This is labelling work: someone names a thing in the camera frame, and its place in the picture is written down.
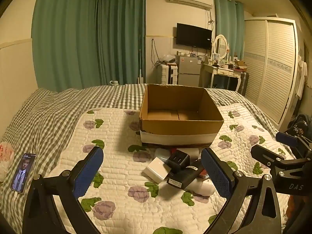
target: sliding door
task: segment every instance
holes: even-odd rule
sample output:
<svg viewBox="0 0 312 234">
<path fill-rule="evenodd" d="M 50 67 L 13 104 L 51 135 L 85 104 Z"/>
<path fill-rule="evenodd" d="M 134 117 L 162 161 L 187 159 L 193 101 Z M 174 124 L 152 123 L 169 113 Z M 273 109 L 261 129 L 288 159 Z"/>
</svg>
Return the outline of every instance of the sliding door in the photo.
<svg viewBox="0 0 312 234">
<path fill-rule="evenodd" d="M 294 77 L 295 34 L 294 25 L 291 23 L 267 21 L 267 25 L 267 65 L 256 104 L 278 124 L 283 116 Z"/>
<path fill-rule="evenodd" d="M 249 80 L 245 97 L 256 104 L 262 83 L 266 59 L 266 22 L 264 20 L 245 21 L 244 61 Z"/>
</svg>

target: gingham fabric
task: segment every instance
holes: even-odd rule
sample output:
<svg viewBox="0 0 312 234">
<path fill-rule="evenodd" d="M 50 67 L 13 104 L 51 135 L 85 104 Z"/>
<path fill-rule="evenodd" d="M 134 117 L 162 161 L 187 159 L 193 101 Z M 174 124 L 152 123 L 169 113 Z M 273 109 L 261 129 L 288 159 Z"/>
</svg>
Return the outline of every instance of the gingham fabric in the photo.
<svg viewBox="0 0 312 234">
<path fill-rule="evenodd" d="M 89 109 L 108 107 L 139 110 L 146 84 L 98 86 L 83 90 L 68 89 L 61 93 L 38 89 L 14 116 L 3 135 L 14 151 L 13 167 L 0 187 L 0 209 L 6 220 L 21 233 L 23 211 L 27 198 L 10 189 L 16 166 L 24 152 L 36 154 L 29 174 L 46 176 L 56 166 L 66 148 L 80 116 Z M 237 92 L 207 89 L 217 106 L 240 103 L 245 106 L 272 137 L 277 130 L 263 112 Z M 31 178 L 26 184 L 28 191 Z"/>
</svg>

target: white cup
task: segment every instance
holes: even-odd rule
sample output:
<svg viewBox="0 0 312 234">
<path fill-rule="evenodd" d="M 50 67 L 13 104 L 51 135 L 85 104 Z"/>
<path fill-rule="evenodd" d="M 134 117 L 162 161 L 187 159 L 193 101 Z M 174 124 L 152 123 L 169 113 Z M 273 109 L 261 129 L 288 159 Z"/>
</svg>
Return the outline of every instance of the white cup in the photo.
<svg viewBox="0 0 312 234">
<path fill-rule="evenodd" d="M 111 84 L 112 86 L 117 86 L 117 85 L 118 85 L 118 81 L 110 81 L 110 84 Z"/>
</svg>

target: quilted mat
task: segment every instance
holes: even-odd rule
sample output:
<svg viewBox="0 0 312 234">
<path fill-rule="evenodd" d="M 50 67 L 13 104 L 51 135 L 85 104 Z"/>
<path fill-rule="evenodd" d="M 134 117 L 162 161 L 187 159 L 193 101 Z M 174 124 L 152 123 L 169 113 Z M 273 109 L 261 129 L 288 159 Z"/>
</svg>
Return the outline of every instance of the quilted mat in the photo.
<svg viewBox="0 0 312 234">
<path fill-rule="evenodd" d="M 219 107 L 224 124 L 211 148 L 233 170 L 261 177 L 269 169 L 255 161 L 250 148 L 261 144 L 291 159 L 283 146 L 240 104 Z M 104 161 L 87 193 L 79 198 L 83 209 L 101 233 L 112 234 L 202 234 L 221 210 L 225 199 L 217 192 L 210 197 L 155 184 L 143 170 L 152 161 L 155 149 L 141 146 L 138 111 L 114 108 L 93 109 L 83 114 L 57 167 L 49 176 L 71 170 L 94 145 L 104 151 Z M 288 195 L 278 194 L 282 223 Z M 67 231 L 75 233 L 60 200 L 56 205 Z M 243 203 L 233 225 L 237 230 L 250 197 Z"/>
</svg>

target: white suitcase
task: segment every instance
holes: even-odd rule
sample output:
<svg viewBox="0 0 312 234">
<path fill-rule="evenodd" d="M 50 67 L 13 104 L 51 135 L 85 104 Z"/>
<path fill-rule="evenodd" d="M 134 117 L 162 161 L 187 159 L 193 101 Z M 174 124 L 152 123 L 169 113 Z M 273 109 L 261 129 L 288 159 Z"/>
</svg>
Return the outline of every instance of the white suitcase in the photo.
<svg viewBox="0 0 312 234">
<path fill-rule="evenodd" d="M 157 73 L 158 84 L 177 84 L 177 66 L 160 64 Z"/>
</svg>

